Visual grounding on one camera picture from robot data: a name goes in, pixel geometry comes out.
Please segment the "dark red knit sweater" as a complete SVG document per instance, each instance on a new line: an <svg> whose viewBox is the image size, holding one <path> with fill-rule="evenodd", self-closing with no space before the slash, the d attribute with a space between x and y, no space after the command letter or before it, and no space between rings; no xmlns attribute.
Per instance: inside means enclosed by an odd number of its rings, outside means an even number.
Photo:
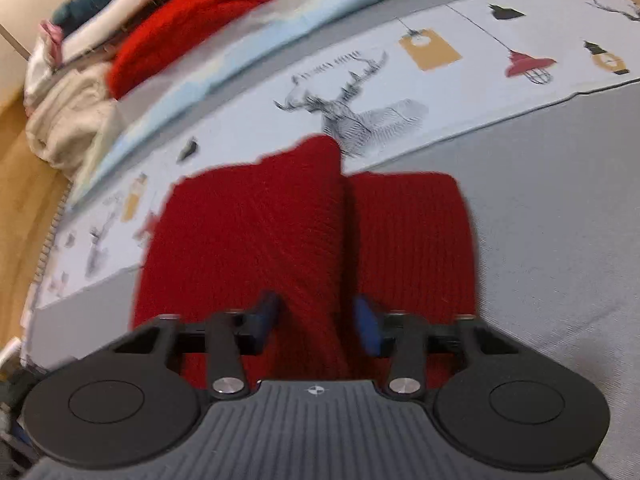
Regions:
<svg viewBox="0 0 640 480"><path fill-rule="evenodd" d="M436 172L346 177L328 136L249 165L181 179L152 223L131 322L187 323L284 301L250 382L374 379L354 303L448 324L476 310L474 243L456 180Z"/></svg>

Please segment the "printed grey bed sheet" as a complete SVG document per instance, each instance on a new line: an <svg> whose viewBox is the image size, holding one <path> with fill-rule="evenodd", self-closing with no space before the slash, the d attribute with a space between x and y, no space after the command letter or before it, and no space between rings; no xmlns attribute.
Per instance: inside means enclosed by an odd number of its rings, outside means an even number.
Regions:
<svg viewBox="0 0 640 480"><path fill-rule="evenodd" d="M205 126L225 98L400 11L454 0L386 0L312 32L242 70L122 166ZM604 387L612 425L598 465L639 479L639 83L574 96L383 162L444 170L471 207L480 248L480 313ZM41 368L122 335L136 266L35 309L25 359Z"/></svg>

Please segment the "cream folded blankets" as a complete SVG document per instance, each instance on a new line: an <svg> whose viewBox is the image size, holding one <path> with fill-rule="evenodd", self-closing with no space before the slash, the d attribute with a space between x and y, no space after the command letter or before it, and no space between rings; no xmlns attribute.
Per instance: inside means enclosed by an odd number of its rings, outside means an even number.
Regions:
<svg viewBox="0 0 640 480"><path fill-rule="evenodd" d="M111 62L71 70L29 116L25 134L32 154L73 181L116 101L107 85Z"/></svg>

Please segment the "bright red folded blanket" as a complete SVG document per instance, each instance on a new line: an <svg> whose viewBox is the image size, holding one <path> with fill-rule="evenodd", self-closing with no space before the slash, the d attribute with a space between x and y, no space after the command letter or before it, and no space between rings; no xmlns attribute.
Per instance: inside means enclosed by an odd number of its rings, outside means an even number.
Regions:
<svg viewBox="0 0 640 480"><path fill-rule="evenodd" d="M107 87L115 99L150 79L237 18L271 0L169 0L122 43Z"/></svg>

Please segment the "white folded pillow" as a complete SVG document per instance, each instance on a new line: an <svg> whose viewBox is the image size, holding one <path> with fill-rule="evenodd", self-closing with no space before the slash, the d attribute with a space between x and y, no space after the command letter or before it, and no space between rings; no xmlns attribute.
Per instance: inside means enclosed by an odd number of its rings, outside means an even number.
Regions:
<svg viewBox="0 0 640 480"><path fill-rule="evenodd" d="M39 25L24 84L33 110L66 70L92 63L168 0L67 0Z"/></svg>

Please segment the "light blue duvet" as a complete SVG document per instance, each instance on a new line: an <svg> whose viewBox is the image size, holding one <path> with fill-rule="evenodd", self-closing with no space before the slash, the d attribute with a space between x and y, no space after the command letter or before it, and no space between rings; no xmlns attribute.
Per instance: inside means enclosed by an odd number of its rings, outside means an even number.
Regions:
<svg viewBox="0 0 640 480"><path fill-rule="evenodd" d="M224 26L118 102L90 148L67 205L81 202L140 145L242 70L384 0L272 0Z"/></svg>

